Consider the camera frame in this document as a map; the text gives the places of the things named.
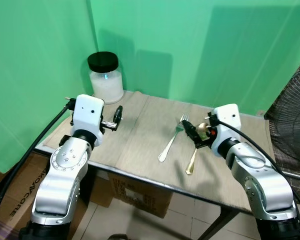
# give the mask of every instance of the table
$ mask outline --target table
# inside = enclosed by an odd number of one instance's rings
[[[186,175],[195,146],[184,132],[176,137],[166,160],[158,161],[182,114],[187,113],[189,121],[196,125],[212,108],[125,92],[119,102],[105,105],[103,119],[111,121],[119,105],[123,106],[123,119],[118,130],[106,130],[102,145],[92,151],[88,164],[219,205],[220,216],[200,240],[212,237],[239,212],[251,213],[244,189],[233,178],[225,160],[214,156],[210,148],[198,150],[194,173]],[[268,121],[246,114],[240,114],[240,118],[241,130],[273,157]],[[70,121],[70,117],[64,120],[37,149],[52,153],[61,138],[70,135]]]

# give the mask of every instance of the table leg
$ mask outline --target table leg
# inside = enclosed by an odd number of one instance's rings
[[[230,222],[237,214],[238,210],[221,207],[220,216],[211,226],[198,238],[198,240],[208,240],[212,238],[220,229]]]

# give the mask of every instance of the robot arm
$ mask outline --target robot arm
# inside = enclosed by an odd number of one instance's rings
[[[19,239],[67,239],[91,152],[102,143],[104,128],[115,131],[121,120],[122,106],[117,109],[114,122],[103,121],[104,104],[89,95],[77,97],[71,137],[67,136],[51,155],[50,169],[34,200],[31,221],[20,231]]]
[[[274,170],[270,161],[230,128],[241,128],[236,104],[215,108],[208,114],[209,139],[201,140],[196,128],[183,121],[185,132],[196,148],[209,146],[217,157],[223,157],[233,177],[244,188],[262,240],[300,240],[296,206],[287,180]]]

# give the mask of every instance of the tile floor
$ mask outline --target tile floor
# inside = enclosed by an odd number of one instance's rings
[[[220,207],[173,194],[164,219],[118,199],[109,208],[90,202],[72,240],[107,240],[112,234],[127,234],[131,240],[197,239],[219,216]],[[255,219],[240,213],[211,240],[259,240]]]

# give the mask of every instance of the fork handle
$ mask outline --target fork handle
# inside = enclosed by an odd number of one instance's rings
[[[158,156],[158,160],[160,162],[163,162],[164,160],[166,160],[166,157],[168,155],[169,149],[170,149],[172,143],[174,142],[177,134],[178,134],[178,131],[175,131],[174,136],[171,138],[171,140],[169,141],[169,143],[167,144],[167,146],[163,149],[162,153],[160,153],[160,155]]]

